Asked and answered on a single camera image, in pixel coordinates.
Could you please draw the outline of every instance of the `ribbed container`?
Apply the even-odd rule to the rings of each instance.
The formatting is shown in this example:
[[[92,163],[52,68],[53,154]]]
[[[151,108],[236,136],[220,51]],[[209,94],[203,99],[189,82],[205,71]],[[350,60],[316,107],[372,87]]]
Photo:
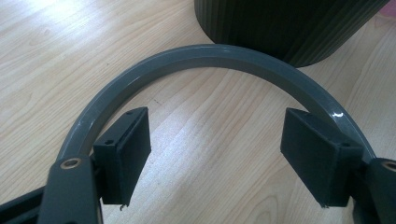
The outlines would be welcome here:
[[[255,49],[301,67],[334,53],[388,1],[194,0],[194,4],[198,22],[215,43]]]

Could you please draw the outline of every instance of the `dark gray container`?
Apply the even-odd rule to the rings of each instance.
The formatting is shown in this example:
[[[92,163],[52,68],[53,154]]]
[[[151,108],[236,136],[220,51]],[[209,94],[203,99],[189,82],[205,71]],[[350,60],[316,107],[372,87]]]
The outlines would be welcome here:
[[[194,1],[198,22],[215,43],[301,67],[334,53],[389,0]]]

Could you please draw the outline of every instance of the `black plastic bracket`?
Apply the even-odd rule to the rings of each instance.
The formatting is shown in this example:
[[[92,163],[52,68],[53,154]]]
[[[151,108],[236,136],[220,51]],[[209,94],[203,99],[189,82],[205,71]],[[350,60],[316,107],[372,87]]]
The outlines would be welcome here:
[[[102,223],[89,156],[66,158],[51,166],[38,223]]]
[[[356,200],[360,223],[396,220],[396,162],[363,162],[363,148],[316,116],[286,110],[281,152],[317,202],[347,206]]]
[[[321,206],[346,206],[347,178],[363,149],[314,115],[286,110],[280,150]]]
[[[95,164],[105,172],[104,204],[129,205],[150,152],[146,107],[126,112],[96,140],[93,144]]]
[[[44,187],[0,205],[0,223],[37,223]]]

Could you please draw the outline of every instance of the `wood grain surface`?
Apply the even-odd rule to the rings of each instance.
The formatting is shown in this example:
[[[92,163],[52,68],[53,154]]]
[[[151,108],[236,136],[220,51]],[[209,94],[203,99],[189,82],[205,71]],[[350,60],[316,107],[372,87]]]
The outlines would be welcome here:
[[[111,79],[202,43],[212,42],[192,0],[0,1],[0,203],[45,185],[74,120]],[[375,16],[301,70],[350,112],[378,157],[396,160],[394,18]],[[120,113],[143,105],[152,153],[131,205],[104,206],[105,223],[353,223],[351,202],[321,208],[280,153],[285,108],[302,107],[272,84],[191,69]]]

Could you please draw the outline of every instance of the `light wood surface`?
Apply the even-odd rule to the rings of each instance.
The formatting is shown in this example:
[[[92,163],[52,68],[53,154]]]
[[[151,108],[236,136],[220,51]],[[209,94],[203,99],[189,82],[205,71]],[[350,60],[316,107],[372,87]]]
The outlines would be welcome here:
[[[0,203],[45,184],[74,120],[111,79],[201,43],[212,42],[192,0],[0,1]],[[301,70],[345,106],[378,157],[396,159],[394,19],[375,16]],[[142,105],[152,153],[131,205],[104,206],[105,223],[352,223],[351,206],[320,208],[281,155],[285,108],[302,107],[273,85],[191,69],[121,112]]]

